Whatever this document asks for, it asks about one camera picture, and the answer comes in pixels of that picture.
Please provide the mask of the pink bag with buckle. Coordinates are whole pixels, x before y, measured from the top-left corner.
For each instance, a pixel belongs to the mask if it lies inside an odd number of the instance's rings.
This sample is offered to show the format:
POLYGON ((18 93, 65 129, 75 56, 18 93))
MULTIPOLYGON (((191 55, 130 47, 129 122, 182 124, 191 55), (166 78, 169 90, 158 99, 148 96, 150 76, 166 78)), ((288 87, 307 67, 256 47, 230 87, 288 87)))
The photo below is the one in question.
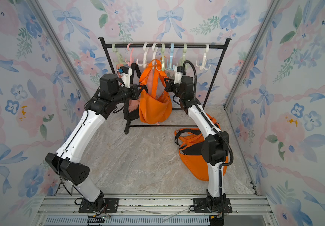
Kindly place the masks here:
POLYGON ((143 90, 137 100, 130 100, 129 102, 129 112, 137 110, 140 103, 146 102, 148 100, 156 100, 160 98, 161 92, 158 90, 158 84, 160 79, 160 71, 156 70, 156 66, 148 66, 142 73, 140 77, 140 82, 142 85, 146 85, 148 91, 143 90))

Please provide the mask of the orange bag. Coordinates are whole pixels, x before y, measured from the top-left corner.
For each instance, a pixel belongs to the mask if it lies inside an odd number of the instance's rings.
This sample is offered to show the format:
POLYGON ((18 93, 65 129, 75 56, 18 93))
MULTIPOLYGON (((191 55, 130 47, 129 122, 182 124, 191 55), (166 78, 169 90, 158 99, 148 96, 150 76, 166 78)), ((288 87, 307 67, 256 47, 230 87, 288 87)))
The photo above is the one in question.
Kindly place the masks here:
MULTIPOLYGON (((160 66, 160 61, 156 59, 156 63, 160 66)), ((164 78, 168 78, 165 72, 160 71, 160 79, 158 90, 161 92, 160 98, 156 100, 148 100, 139 105, 140 121, 147 124, 156 124, 164 122, 172 113, 172 100, 168 92, 164 90, 164 78)))
POLYGON ((208 181, 208 166, 202 155, 182 155, 179 156, 191 173, 199 180, 208 181))

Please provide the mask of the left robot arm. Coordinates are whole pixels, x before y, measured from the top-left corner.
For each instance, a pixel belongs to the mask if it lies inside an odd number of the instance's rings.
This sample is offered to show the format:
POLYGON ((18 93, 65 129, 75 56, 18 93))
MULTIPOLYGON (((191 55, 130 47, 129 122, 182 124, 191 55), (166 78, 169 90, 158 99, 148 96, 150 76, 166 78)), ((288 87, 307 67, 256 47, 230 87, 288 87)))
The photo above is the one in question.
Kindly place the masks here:
POLYGON ((100 78, 100 86, 84 105, 81 120, 69 138, 55 152, 48 153, 45 161, 62 181, 72 184, 82 196, 81 204, 90 211, 102 212, 107 204, 103 192, 90 177, 90 168, 80 163, 83 153, 97 129, 107 120, 118 104, 137 100, 145 85, 129 84, 129 79, 108 73, 100 78))

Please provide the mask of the black strap bag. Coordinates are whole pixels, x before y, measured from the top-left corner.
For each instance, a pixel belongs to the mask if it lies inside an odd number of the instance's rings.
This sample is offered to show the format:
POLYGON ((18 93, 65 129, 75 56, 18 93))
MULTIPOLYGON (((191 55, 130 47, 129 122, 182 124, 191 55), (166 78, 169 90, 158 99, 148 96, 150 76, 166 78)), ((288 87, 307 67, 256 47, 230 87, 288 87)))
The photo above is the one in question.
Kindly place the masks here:
POLYGON ((179 129, 174 135, 174 142, 182 155, 202 155, 204 137, 198 128, 179 129))

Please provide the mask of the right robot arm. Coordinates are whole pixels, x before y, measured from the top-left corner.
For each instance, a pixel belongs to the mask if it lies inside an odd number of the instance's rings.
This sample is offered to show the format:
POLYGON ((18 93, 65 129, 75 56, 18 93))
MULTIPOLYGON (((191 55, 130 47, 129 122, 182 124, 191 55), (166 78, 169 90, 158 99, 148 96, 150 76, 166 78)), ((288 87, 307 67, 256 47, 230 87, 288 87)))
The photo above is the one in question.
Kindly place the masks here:
POLYGON ((165 78, 165 91, 174 93, 180 98, 180 107, 198 127, 195 133, 201 134, 204 138, 201 155, 208 167, 207 206, 212 212, 223 213, 226 204, 223 189, 224 170, 234 161, 233 151, 228 142, 229 134, 226 131, 222 132, 205 113, 196 99, 193 78, 183 75, 179 81, 165 78))

